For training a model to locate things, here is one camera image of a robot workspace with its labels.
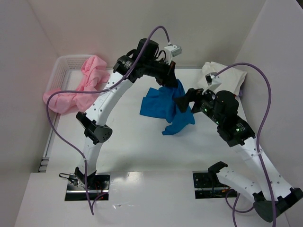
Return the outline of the blue t shirt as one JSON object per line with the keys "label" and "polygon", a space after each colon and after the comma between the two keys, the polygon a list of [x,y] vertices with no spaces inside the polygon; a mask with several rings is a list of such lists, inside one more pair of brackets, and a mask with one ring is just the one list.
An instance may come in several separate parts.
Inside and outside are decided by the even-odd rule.
{"label": "blue t shirt", "polygon": [[175,98],[185,94],[182,83],[177,79],[178,87],[160,87],[159,89],[150,88],[142,99],[140,115],[159,118],[169,123],[162,131],[162,135],[175,135],[181,132],[187,125],[195,124],[194,115],[191,108],[187,107],[182,113]]}

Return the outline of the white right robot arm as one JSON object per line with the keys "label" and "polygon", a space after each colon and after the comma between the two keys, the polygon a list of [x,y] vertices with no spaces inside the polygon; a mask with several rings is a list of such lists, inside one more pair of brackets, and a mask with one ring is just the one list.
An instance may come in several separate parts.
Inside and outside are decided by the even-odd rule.
{"label": "white right robot arm", "polygon": [[252,202],[254,210],[266,222],[274,220],[303,197],[300,188],[292,187],[277,171],[262,147],[255,132],[238,116],[239,102],[230,91],[217,94],[191,88],[184,96],[174,99],[178,109],[185,112],[193,102],[193,113],[202,112],[217,125],[219,136],[245,162],[256,180],[251,181],[234,172],[222,161],[208,168],[211,178],[230,186]]}

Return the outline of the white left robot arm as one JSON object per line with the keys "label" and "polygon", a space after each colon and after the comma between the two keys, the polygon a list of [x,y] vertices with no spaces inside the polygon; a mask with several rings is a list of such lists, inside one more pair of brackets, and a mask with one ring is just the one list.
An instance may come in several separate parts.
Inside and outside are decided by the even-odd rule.
{"label": "white left robot arm", "polygon": [[141,39],[136,49],[117,60],[108,81],[110,89],[102,92],[85,112],[76,115],[85,135],[85,159],[75,168],[75,175],[81,184],[91,186],[94,183],[101,147],[112,135],[112,129],[106,125],[108,116],[134,82],[147,75],[154,77],[160,86],[178,86],[172,59],[182,53],[181,47],[169,44],[159,50],[157,42],[149,40],[145,44],[146,41],[145,38]]}

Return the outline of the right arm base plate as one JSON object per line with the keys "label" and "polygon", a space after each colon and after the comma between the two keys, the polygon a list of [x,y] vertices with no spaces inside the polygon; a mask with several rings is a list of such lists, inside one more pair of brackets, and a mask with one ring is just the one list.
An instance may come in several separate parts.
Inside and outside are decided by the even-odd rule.
{"label": "right arm base plate", "polygon": [[216,181],[212,181],[207,171],[194,171],[193,182],[196,199],[217,199],[225,198],[229,192],[228,197],[237,197],[236,192],[227,186]]}

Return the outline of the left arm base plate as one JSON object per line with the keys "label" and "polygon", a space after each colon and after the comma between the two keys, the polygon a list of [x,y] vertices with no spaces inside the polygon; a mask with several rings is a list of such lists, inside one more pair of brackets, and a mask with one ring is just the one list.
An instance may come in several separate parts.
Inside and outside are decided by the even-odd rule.
{"label": "left arm base plate", "polygon": [[[68,179],[65,201],[85,201],[87,199],[85,186],[75,174],[59,174],[60,177]],[[96,173],[94,182],[88,187],[89,199],[97,198],[98,201],[107,201],[109,198],[110,174]]]}

